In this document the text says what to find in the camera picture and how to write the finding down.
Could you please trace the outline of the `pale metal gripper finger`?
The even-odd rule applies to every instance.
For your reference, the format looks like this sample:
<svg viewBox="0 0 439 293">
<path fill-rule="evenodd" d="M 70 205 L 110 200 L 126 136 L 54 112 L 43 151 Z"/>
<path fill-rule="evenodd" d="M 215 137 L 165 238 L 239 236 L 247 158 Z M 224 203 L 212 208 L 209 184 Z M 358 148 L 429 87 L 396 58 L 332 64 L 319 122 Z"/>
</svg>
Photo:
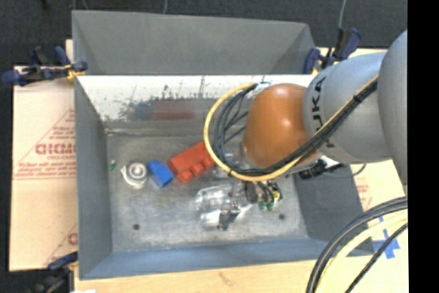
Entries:
<svg viewBox="0 0 439 293">
<path fill-rule="evenodd" d="M 225 210 L 214 210 L 200 215 L 200 223 L 204 229 L 226 231 L 231 220 L 230 213 Z"/>
<path fill-rule="evenodd" d="M 216 185 L 201 188 L 196 194 L 195 205 L 199 214 L 220 214 L 230 212 L 233 215 L 241 213 L 241 205 L 232 200 L 231 185 Z"/>
</svg>

